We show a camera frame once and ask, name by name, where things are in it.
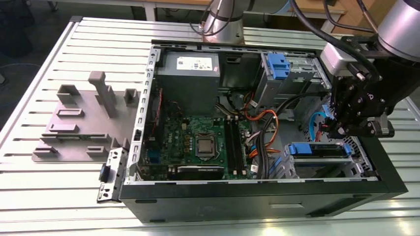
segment power supply label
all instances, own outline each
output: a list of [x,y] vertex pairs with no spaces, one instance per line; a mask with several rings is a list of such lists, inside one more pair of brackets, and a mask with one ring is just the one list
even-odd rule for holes
[[213,70],[211,58],[179,57],[178,70]]

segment slotted aluminum surface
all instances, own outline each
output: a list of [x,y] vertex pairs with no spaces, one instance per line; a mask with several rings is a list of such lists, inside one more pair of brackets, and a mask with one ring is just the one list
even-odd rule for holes
[[[90,71],[107,72],[115,91],[143,91],[151,39],[201,41],[187,24],[85,18],[70,23],[0,133],[0,232],[141,235],[420,235],[420,123],[411,100],[399,103],[393,139],[383,140],[410,192],[333,218],[143,224],[123,204],[97,204],[102,163],[31,160],[62,84],[95,90]],[[250,45],[323,49],[307,32],[246,28]]]

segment green motherboard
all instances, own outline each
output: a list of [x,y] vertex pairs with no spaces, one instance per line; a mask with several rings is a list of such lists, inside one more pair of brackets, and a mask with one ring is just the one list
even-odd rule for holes
[[247,156],[243,145],[251,131],[250,123],[247,120],[238,121],[242,163],[245,164],[246,170],[241,173],[230,170],[225,123],[225,118],[167,118],[161,152],[159,154],[154,153],[155,151],[149,152],[151,159],[151,180],[167,180],[167,167],[171,165],[221,166],[225,167],[223,179],[253,178],[250,167],[247,166]]

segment cpu socket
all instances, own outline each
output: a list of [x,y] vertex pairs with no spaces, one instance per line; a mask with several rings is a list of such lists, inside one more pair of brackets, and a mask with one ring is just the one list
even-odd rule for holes
[[203,161],[211,160],[217,156],[215,135],[201,133],[197,136],[197,157]]

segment floor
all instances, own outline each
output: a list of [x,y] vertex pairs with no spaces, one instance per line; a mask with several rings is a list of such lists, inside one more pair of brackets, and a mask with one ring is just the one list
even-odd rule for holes
[[[11,58],[0,53],[0,74],[6,77],[6,83],[0,84],[0,129],[15,109],[27,87],[38,73],[50,50],[74,15],[115,19],[146,20],[142,7],[65,3],[61,2],[58,12],[51,12],[46,1],[31,2],[31,12],[35,17],[35,25],[26,28],[27,35],[34,45],[34,51],[22,58]],[[202,12],[195,10],[158,10],[158,20],[167,22],[198,23]],[[265,15],[246,15],[247,27],[266,28],[273,26],[270,18]],[[420,105],[420,89],[413,95],[418,106]]]

